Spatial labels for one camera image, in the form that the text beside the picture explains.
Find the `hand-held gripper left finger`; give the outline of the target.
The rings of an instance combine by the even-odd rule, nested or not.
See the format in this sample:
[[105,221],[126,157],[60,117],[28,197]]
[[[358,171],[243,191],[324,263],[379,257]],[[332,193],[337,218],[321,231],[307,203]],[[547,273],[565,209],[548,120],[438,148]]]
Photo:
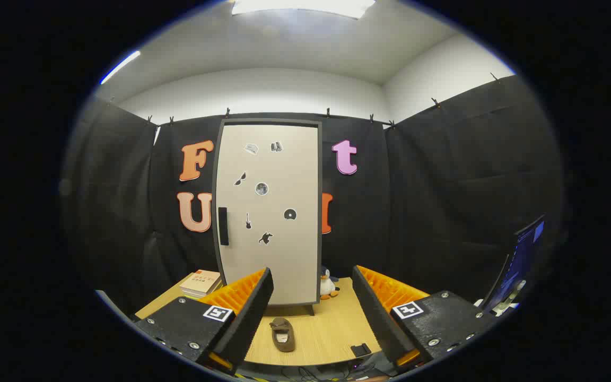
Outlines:
[[187,360],[232,375],[245,360],[273,290],[265,267],[198,300],[176,297],[135,325]]

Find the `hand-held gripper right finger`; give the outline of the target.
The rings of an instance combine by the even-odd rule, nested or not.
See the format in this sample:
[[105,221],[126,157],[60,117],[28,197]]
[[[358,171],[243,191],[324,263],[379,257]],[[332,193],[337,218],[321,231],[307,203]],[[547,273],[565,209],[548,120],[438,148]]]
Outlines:
[[381,351],[397,372],[447,357],[497,320],[454,292],[426,293],[359,265],[353,267],[352,285]]

